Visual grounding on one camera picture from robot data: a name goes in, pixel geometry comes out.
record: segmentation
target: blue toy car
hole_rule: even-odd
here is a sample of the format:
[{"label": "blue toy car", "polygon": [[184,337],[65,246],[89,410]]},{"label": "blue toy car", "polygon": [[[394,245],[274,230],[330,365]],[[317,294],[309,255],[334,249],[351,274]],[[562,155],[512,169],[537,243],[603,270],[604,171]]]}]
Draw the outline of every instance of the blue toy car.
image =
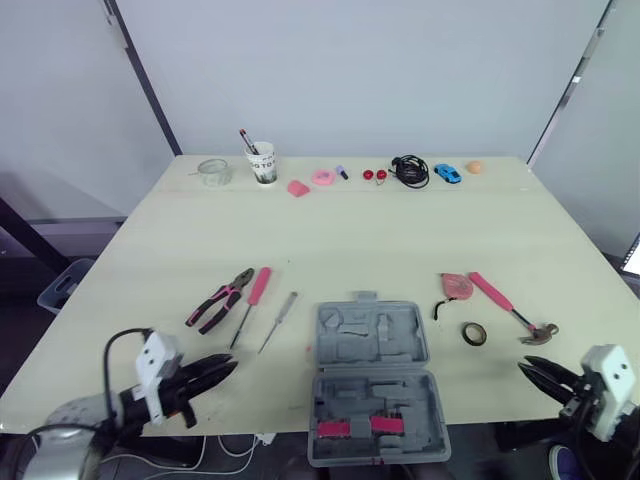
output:
[{"label": "blue toy car", "polygon": [[462,180],[462,177],[456,169],[446,163],[439,163],[433,167],[433,171],[444,178],[444,181],[447,183],[460,183]]}]

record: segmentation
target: pink handled pliers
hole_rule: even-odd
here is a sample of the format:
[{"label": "pink handled pliers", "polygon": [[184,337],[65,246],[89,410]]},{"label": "pink handled pliers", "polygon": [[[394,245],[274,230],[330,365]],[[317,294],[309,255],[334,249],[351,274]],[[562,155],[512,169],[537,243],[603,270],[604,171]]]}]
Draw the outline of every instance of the pink handled pliers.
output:
[{"label": "pink handled pliers", "polygon": [[216,293],[214,293],[211,297],[207,298],[202,305],[200,305],[196,310],[191,314],[191,316],[185,322],[185,325],[188,327],[193,327],[193,325],[198,321],[198,319],[204,314],[207,309],[216,303],[221,298],[229,296],[225,304],[222,306],[220,311],[216,313],[211,320],[205,323],[198,331],[204,335],[213,327],[215,327],[220,321],[225,317],[225,315],[231,310],[240,297],[242,296],[242,287],[244,287],[247,283],[251,281],[253,278],[253,268],[248,268],[240,275],[238,275],[233,282],[229,285],[223,285],[218,289]]}]

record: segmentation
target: pink tape roll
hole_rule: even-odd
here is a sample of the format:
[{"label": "pink tape roll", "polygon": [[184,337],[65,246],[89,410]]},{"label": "pink tape roll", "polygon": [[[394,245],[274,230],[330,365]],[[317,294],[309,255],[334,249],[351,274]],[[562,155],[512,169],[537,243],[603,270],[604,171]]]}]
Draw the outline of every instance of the pink tape roll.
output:
[{"label": "pink tape roll", "polygon": [[336,179],[332,170],[316,170],[311,176],[311,181],[316,185],[331,185]]}]

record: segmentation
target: cup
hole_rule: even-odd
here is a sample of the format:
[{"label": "cup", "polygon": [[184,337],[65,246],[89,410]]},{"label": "cup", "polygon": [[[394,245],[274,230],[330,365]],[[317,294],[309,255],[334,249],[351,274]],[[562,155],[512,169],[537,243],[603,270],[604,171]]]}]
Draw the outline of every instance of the cup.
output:
[{"label": "cup", "polygon": [[231,180],[231,168],[221,158],[212,158],[198,165],[198,175],[207,187],[220,187]]},{"label": "cup", "polygon": [[278,172],[276,171],[276,153],[273,144],[255,142],[253,146],[258,150],[258,155],[254,155],[248,147],[245,147],[244,154],[251,164],[256,180],[262,184],[275,182],[278,179]]}]

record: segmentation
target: purple marker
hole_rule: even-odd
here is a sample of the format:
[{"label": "purple marker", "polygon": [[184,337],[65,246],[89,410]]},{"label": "purple marker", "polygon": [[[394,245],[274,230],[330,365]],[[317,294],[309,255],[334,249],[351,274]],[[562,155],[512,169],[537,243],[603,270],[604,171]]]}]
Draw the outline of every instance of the purple marker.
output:
[{"label": "purple marker", "polygon": [[345,180],[349,180],[349,176],[347,175],[347,172],[344,171],[344,167],[342,165],[338,165],[336,167],[336,172],[338,172],[338,174]]}]

